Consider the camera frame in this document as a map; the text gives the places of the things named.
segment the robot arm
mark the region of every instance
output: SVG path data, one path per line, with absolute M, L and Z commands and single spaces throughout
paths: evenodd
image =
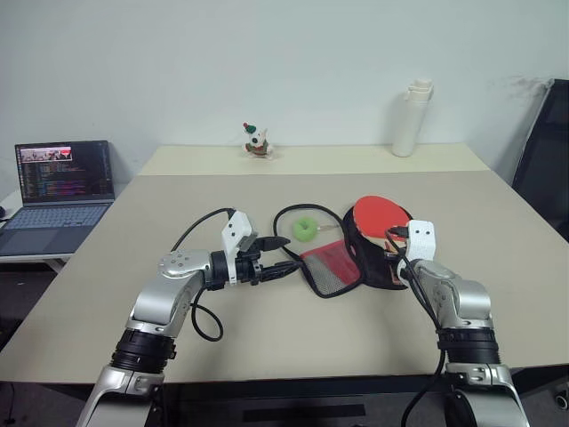
M 277 249 L 285 238 L 257 238 L 244 213 L 236 211 L 221 233 L 223 251 L 176 250 L 158 264 L 156 277 L 140 292 L 108 365 L 95 383 L 77 427 L 145 425 L 152 401 L 164 382 L 164 367 L 176 356 L 191 302 L 204 287 L 222 289 L 227 282 L 259 282 L 295 271 L 298 262 L 264 268 L 260 252 Z
M 410 221 L 405 234 L 408 261 L 440 324 L 438 347 L 448 357 L 453 392 L 445 402 L 447 427 L 529 427 L 509 368 L 500 361 L 485 288 L 432 261 L 432 223 Z M 401 261 L 397 271 L 409 285 L 407 269 Z

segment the toy figurine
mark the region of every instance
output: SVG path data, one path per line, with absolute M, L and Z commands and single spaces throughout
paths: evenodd
M 249 136 L 249 142 L 244 146 L 245 151 L 252 157 L 271 158 L 273 148 L 267 141 L 267 129 L 263 132 L 257 133 L 256 126 L 243 123 L 243 127 Z

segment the red paddle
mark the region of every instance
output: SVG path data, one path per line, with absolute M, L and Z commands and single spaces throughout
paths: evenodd
M 365 196 L 354 205 L 354 222 L 359 232 L 375 245 L 386 248 L 385 230 L 395 226 L 405 226 L 409 216 L 405 210 L 379 196 Z M 394 240 L 405 241 L 393 236 Z

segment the green foam ball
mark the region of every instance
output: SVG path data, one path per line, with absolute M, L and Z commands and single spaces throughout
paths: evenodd
M 314 218 L 305 216 L 293 224 L 293 236 L 300 242 L 309 242 L 317 236 L 318 223 Z

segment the black cord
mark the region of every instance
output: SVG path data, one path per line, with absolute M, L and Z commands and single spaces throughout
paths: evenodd
M 413 270 L 413 266 L 405 256 L 403 250 L 393 241 L 393 238 L 390 236 L 389 230 L 385 231 L 385 237 L 405 262 L 407 271 L 411 275 L 411 280 L 409 280 L 409 285 L 411 287 L 411 290 L 415 294 L 415 297 L 419 301 L 421 307 L 427 312 L 427 314 L 429 314 L 430 319 L 433 321 L 433 324 L 435 325 L 435 329 L 439 330 L 441 328 L 441 325 L 437 319 L 437 315 L 435 314 L 435 311 L 433 310 L 433 307 L 430 304 L 429 298 L 427 297 L 427 294 L 425 293 L 425 290 L 423 289 L 423 286 L 421 285 L 419 278 L 417 278 L 417 275 Z
M 213 217 L 214 215 L 217 214 L 221 214 L 222 212 L 227 212 L 229 218 L 231 218 L 233 216 L 233 214 L 235 213 L 235 209 L 232 209 L 230 207 L 222 207 L 221 209 L 216 209 L 213 212 L 209 212 L 207 215 L 202 216 L 199 220 L 197 220 L 196 222 L 194 222 L 189 229 L 187 229 L 186 231 L 184 231 L 184 234 L 181 235 L 181 237 L 178 239 L 178 241 L 174 244 L 174 246 L 172 247 L 172 252 L 174 252 L 176 249 L 178 249 L 178 246 L 180 246 L 181 242 L 184 241 L 184 239 L 188 236 L 189 233 L 191 233 L 191 231 L 197 227 L 199 224 L 201 224 L 202 222 L 204 222 L 205 220 Z
M 8 413 L 8 418 L 4 420 L 4 425 L 16 424 L 16 420 L 12 418 L 12 413 L 14 411 L 14 400 L 16 400 L 16 389 L 14 388 L 14 383 L 10 383 L 12 388 L 12 400 L 10 401 L 10 412 Z
M 192 307 L 192 311 L 190 312 L 190 317 L 192 319 L 192 325 L 194 326 L 194 329 L 196 330 L 196 332 L 199 336 L 201 336 L 202 338 L 204 338 L 207 341 L 217 342 L 221 338 L 223 338 L 223 325 L 221 324 L 221 320 L 215 314 L 213 314 L 213 312 L 211 310 L 206 309 L 206 307 L 204 307 L 203 305 L 198 304 L 199 299 L 201 298 L 202 294 L 204 293 L 204 291 L 206 289 L 207 288 L 202 287 L 199 291 L 197 291 L 196 298 L 194 298 L 194 301 L 190 304 Z M 220 334 L 218 336 L 210 336 L 210 335 L 206 334 L 202 330 L 201 327 L 199 327 L 199 325 L 197 324 L 197 319 L 196 319 L 197 309 L 205 311 L 207 314 L 209 314 L 213 318 L 213 320 L 215 320 L 215 323 L 217 323 L 217 327 L 220 329 Z
M 443 367 L 445 366 L 445 359 L 446 359 L 445 351 L 441 350 L 441 354 L 440 354 L 440 357 L 438 359 L 438 365 L 437 365 L 437 369 L 435 370 L 435 373 L 429 378 L 429 382 L 424 385 L 424 387 L 421 389 L 421 391 L 419 391 L 417 394 L 415 394 L 415 396 L 413 397 L 411 402 L 409 402 L 409 405 L 407 405 L 407 407 L 405 408 L 405 411 L 403 412 L 403 415 L 401 416 L 401 427 L 406 427 L 407 418 L 409 418 L 409 415 L 411 414 L 411 411 L 413 411 L 413 408 L 415 407 L 415 405 L 417 405 L 417 403 L 419 403 L 419 400 L 421 400 L 422 397 L 425 394 L 427 394 L 427 391 L 429 391 L 437 383 L 437 381 L 440 379 L 441 374 L 443 372 Z
M 415 297 L 417 298 L 417 300 L 419 301 L 419 304 L 421 305 L 421 307 L 427 312 L 427 314 L 429 314 L 429 317 L 431 318 L 431 320 L 433 321 L 433 325 L 435 325 L 435 329 L 438 331 L 440 330 L 441 324 L 437 319 L 437 315 L 435 314 L 435 311 L 433 310 L 433 306 L 431 305 L 429 298 L 427 297 L 427 294 L 425 293 L 425 290 L 423 289 L 423 286 L 421 285 L 421 282 L 419 281 L 419 278 L 417 278 L 417 275 L 415 274 L 415 271 L 413 270 L 413 266 L 411 265 L 411 263 L 409 262 L 409 259 L 406 257 L 405 252 L 402 248 L 400 248 L 394 241 L 393 238 L 390 236 L 390 230 L 386 230 L 385 231 L 385 237 L 387 238 L 387 240 L 389 241 L 389 243 L 395 248 L 395 250 L 399 253 L 399 255 L 401 256 L 401 258 L 403 259 L 405 266 L 407 267 L 407 271 L 409 272 L 409 274 L 411 275 L 409 281 L 409 285 L 411 287 L 411 290 L 413 291 L 413 293 L 415 294 Z M 435 372 L 433 373 L 433 375 L 429 378 L 429 381 L 424 385 L 424 387 L 413 397 L 413 399 L 411 400 L 411 402 L 409 402 L 409 404 L 407 405 L 407 407 L 405 408 L 405 411 L 403 412 L 403 415 L 401 416 L 401 427 L 406 427 L 407 425 L 407 419 L 409 418 L 409 415 L 411 414 L 411 411 L 413 411 L 413 408 L 417 405 L 417 403 L 419 403 L 419 401 L 422 399 L 422 397 L 427 394 L 427 392 L 437 383 L 437 381 L 440 379 L 441 374 L 443 373 L 443 367 L 445 366 L 445 359 L 446 359 L 446 352 L 444 350 L 441 350 L 440 352 L 440 356 L 438 359 L 438 365 L 437 365 L 437 369 L 435 369 Z
M 204 222 L 205 220 L 213 217 L 214 215 L 217 214 L 221 214 L 223 212 L 226 212 L 228 214 L 229 219 L 233 216 L 233 214 L 235 213 L 235 209 L 231 208 L 231 207 L 222 207 L 221 209 L 216 209 L 215 211 L 209 212 L 207 215 L 202 216 L 199 220 L 197 220 L 196 222 L 194 222 L 192 225 L 189 226 L 189 228 L 184 231 L 184 234 L 182 234 L 180 236 L 180 238 L 178 239 L 178 241 L 174 244 L 174 246 L 172 247 L 172 251 L 174 252 L 176 249 L 178 249 L 178 247 L 180 246 L 181 242 L 184 241 L 184 239 L 188 236 L 189 233 L 192 232 L 192 230 L 197 227 L 199 224 L 201 224 L 202 222 Z M 207 341 L 211 341 L 211 342 L 216 342 L 219 341 L 222 337 L 223 337 L 223 325 L 221 324 L 221 320 L 220 318 L 218 318 L 213 311 L 207 309 L 206 307 L 204 307 L 203 305 L 199 305 L 199 299 L 201 298 L 202 294 L 205 291 L 205 287 L 202 287 L 199 291 L 197 291 L 196 297 L 194 298 L 194 301 L 190 304 L 190 307 L 192 308 L 191 313 L 190 313 L 190 317 L 192 319 L 192 325 L 194 327 L 194 329 L 196 330 L 197 334 L 199 336 L 201 336 L 202 338 L 204 338 Z M 208 334 L 206 334 L 201 327 L 199 327 L 199 325 L 197 324 L 197 319 L 196 319 L 196 312 L 197 310 L 201 310 L 206 312 L 207 314 L 209 314 L 213 320 L 215 321 L 215 323 L 217 323 L 217 327 L 220 329 L 220 334 L 218 336 L 210 336 Z

